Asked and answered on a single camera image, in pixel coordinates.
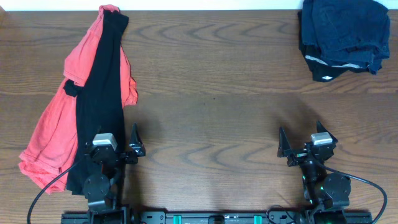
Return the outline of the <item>black t-shirt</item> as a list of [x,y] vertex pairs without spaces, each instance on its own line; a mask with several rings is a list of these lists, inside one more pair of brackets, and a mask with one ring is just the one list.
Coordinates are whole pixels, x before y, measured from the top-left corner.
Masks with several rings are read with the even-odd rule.
[[101,131],[116,139],[116,152],[125,147],[124,114],[121,99],[121,37],[129,18],[117,11],[104,11],[103,33],[100,37],[93,65],[82,88],[77,88],[76,130],[78,149],[75,167],[69,171],[66,189],[73,195],[83,194],[87,177],[101,167],[85,157],[86,143],[92,142]]

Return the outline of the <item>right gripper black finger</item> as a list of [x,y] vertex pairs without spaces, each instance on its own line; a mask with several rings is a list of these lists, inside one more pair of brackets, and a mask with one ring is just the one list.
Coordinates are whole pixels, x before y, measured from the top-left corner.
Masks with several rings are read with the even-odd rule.
[[279,128],[279,146],[277,151],[277,157],[288,157],[293,154],[293,149],[289,143],[287,135],[283,127]]
[[324,127],[324,125],[322,125],[322,123],[321,123],[320,121],[317,121],[317,122],[316,122],[316,126],[317,126],[317,133],[324,133],[324,132],[326,132],[326,133],[328,133],[328,134],[330,135],[330,137],[332,138],[332,140],[333,140],[334,143],[337,143],[337,142],[338,142],[337,138],[335,138],[334,135],[332,135],[332,133],[329,132],[329,131]]

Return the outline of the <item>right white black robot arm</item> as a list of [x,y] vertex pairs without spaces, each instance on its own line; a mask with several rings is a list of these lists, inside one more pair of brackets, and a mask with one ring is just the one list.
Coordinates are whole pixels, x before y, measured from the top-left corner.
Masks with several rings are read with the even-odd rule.
[[304,198],[312,205],[297,215],[297,223],[346,223],[343,209],[349,205],[351,180],[324,168],[337,143],[337,138],[317,121],[317,132],[311,135],[311,141],[301,149],[293,149],[284,129],[279,128],[277,156],[287,158],[289,167],[300,167]]

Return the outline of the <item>red orange t-shirt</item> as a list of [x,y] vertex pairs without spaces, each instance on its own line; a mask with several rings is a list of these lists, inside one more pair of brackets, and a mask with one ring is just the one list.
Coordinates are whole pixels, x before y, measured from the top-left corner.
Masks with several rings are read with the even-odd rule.
[[98,17],[65,59],[65,78],[42,113],[27,148],[19,156],[21,172],[48,194],[67,190],[68,174],[61,173],[72,166],[78,149],[75,94],[90,74],[103,33],[105,10],[120,13],[114,5],[99,7]]

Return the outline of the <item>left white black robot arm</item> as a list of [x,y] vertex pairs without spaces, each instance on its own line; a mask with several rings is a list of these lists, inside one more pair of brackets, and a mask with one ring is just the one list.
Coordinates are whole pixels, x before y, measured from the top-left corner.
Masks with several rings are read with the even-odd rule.
[[137,124],[132,125],[129,141],[130,151],[117,152],[118,144],[113,134],[96,134],[86,145],[85,157],[101,166],[84,183],[83,193],[88,200],[90,223],[139,223],[137,215],[121,204],[125,170],[128,164],[137,164],[146,149],[138,133]]

